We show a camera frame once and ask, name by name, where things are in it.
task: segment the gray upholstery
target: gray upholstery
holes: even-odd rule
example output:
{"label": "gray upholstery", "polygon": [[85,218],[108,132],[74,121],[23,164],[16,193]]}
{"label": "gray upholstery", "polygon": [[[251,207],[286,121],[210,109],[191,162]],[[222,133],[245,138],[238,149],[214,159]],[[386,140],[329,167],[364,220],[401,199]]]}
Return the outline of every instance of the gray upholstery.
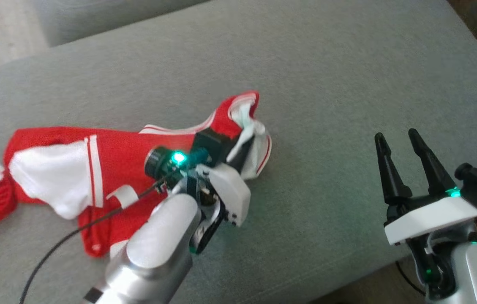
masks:
{"label": "gray upholstery", "polygon": [[32,0],[50,46],[92,36],[206,0]]}
{"label": "gray upholstery", "polygon": [[[407,254],[383,233],[378,131],[415,194],[411,127],[449,171],[477,166],[477,42],[439,0],[216,0],[7,64],[0,157],[17,128],[186,127],[250,89],[272,157],[246,223],[222,225],[175,304],[307,302]],[[74,227],[45,206],[0,223],[0,304]],[[104,264],[70,241],[27,303],[78,302]]]}

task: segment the green led light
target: green led light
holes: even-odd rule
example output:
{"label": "green led light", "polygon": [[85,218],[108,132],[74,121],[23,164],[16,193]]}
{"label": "green led light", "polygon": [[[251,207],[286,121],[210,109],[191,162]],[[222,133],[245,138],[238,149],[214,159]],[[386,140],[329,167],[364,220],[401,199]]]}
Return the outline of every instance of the green led light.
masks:
{"label": "green led light", "polygon": [[445,192],[453,198],[460,196],[460,189],[458,189],[458,187],[454,187],[453,189],[449,189]]}
{"label": "green led light", "polygon": [[186,155],[182,152],[175,152],[172,155],[171,160],[173,163],[177,164],[177,166],[180,166],[183,162],[186,161]]}

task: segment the fabric surface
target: fabric surface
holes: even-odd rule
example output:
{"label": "fabric surface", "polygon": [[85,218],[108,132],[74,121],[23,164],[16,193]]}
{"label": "fabric surface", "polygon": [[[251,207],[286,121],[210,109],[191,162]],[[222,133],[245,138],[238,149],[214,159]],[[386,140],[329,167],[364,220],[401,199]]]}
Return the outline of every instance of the fabric surface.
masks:
{"label": "fabric surface", "polygon": [[[477,42],[439,0],[217,0],[7,64],[0,159],[18,128],[188,127],[250,89],[270,163],[248,183],[244,225],[221,225],[175,304],[307,302],[407,254],[383,232],[378,131],[416,195],[428,187],[411,127],[449,172],[477,167]],[[74,228],[46,206],[0,223],[0,304]],[[41,268],[27,303],[76,303],[103,275],[80,241]]]}
{"label": "fabric surface", "polygon": [[207,0],[32,0],[50,46],[78,40]]}

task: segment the red and white sock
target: red and white sock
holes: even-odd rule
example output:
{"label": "red and white sock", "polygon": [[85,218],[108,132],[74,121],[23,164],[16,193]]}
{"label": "red and white sock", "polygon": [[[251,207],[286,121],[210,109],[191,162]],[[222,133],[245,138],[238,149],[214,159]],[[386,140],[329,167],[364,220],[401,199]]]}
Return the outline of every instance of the red and white sock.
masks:
{"label": "red and white sock", "polygon": [[[49,204],[65,219],[78,217],[81,226],[119,208],[112,193],[122,185],[141,193],[154,182],[144,174],[144,161],[152,148],[189,152],[195,133],[206,128],[238,138],[237,145],[254,137],[241,174],[244,179],[256,177],[271,151],[269,134],[253,117],[258,100],[256,92],[233,96],[204,123],[181,130],[155,125],[145,126],[140,133],[73,127],[18,130],[7,146],[4,162],[16,182],[18,200]],[[152,193],[111,219],[85,229],[84,249],[91,256],[102,256],[113,244],[123,244],[164,198]]]}

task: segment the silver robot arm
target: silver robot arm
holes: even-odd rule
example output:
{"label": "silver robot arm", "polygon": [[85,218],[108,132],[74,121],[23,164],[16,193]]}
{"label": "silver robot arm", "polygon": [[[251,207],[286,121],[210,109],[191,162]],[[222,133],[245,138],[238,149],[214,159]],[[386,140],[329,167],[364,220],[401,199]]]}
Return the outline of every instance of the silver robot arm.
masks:
{"label": "silver robot arm", "polygon": [[83,304],[163,304],[192,267],[190,239],[201,221],[194,198],[169,197],[111,259]]}
{"label": "silver robot arm", "polygon": [[428,179],[428,195],[413,197],[391,159],[383,134],[375,136],[387,208],[385,234],[391,245],[406,243],[429,304],[477,304],[477,168],[462,164],[458,189],[415,129],[414,152]]}
{"label": "silver robot arm", "polygon": [[[225,147],[213,144],[215,136],[209,135],[196,137],[194,148],[200,142],[212,149],[200,145],[188,156],[164,147],[149,153],[145,172],[155,179],[168,177],[160,191],[172,190],[111,258],[82,304],[169,303],[192,268],[192,254],[204,250],[222,220],[238,227],[244,222],[251,193],[238,173],[240,164],[215,161]],[[248,147],[240,153],[247,154]],[[114,194],[122,206],[138,200],[128,185]]]}

